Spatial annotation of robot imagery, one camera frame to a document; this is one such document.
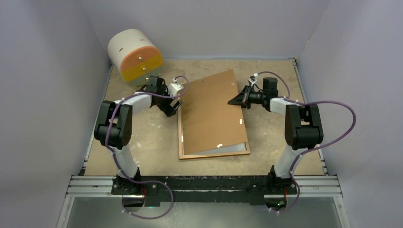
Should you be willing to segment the brown frame backing board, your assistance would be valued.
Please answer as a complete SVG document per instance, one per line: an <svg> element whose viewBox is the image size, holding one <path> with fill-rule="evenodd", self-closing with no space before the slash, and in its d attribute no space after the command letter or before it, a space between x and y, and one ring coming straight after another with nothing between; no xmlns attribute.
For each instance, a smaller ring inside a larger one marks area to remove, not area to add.
<svg viewBox="0 0 403 228"><path fill-rule="evenodd" d="M190 82L180 98L186 155L248 141L241 107L227 104L238 93L232 69Z"/></svg>

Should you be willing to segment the plant photo print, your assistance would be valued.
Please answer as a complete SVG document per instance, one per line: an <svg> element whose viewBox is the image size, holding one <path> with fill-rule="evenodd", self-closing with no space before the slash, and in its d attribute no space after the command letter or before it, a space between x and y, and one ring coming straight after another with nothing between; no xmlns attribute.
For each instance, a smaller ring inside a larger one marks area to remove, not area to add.
<svg viewBox="0 0 403 228"><path fill-rule="evenodd" d="M220 145L220 147L217 147L215 149L196 152L196 153L193 153L193 155L215 154L215 153L224 153L224 152L244 152L246 150L247 150L247 146L246 146L246 143L244 142L244 143L234 144L231 146Z"/></svg>

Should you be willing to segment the wooden picture frame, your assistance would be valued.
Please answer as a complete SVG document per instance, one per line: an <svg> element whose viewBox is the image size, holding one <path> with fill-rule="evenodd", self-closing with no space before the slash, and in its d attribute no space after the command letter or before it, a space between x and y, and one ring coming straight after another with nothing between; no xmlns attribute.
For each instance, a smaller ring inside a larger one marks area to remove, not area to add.
<svg viewBox="0 0 403 228"><path fill-rule="evenodd" d="M195 159L207 159L207 158L218 158L218 157L229 157L229 156L242 156L250 154L250 146L249 142L246 141L247 150L244 152L224 152L224 153L215 153L215 154L202 154L202 155L193 155L184 153L184 145L183 145L183 133L184 128L182 124L182 106L177 110L178 116L178 157L179 160L195 160Z"/></svg>

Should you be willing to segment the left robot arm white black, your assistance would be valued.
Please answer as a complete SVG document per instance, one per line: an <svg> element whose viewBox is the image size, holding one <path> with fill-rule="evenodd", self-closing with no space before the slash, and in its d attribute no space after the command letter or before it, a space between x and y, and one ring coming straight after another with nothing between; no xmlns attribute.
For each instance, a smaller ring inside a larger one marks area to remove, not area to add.
<svg viewBox="0 0 403 228"><path fill-rule="evenodd" d="M117 177L125 179L123 188L129 194L137 194L145 184L129 146L133 115L153 106L167 117L175 115L182 104L179 98L189 90L189 86L184 86L178 79L177 76L168 84L159 76L150 76L132 95L116 101L104 100L100 105L94 138L110 151Z"/></svg>

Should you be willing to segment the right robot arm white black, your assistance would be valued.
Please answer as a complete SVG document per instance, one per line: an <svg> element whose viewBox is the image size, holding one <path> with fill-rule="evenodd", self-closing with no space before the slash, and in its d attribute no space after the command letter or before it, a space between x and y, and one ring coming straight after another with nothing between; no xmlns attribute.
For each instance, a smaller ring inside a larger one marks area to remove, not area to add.
<svg viewBox="0 0 403 228"><path fill-rule="evenodd" d="M244 109L250 109L252 104L257 104L268 112L285 117L284 137L287 145L280 159L272 167L274 176L267 180L268 190L279 193L285 188L284 179L290 179L300 163L303 152L314 149L323 141L320 112L316 104L297 104L280 97L276 78L263 78L263 87L258 91L254 90L254 84L255 81L251 78L249 85L244 86L228 104Z"/></svg>

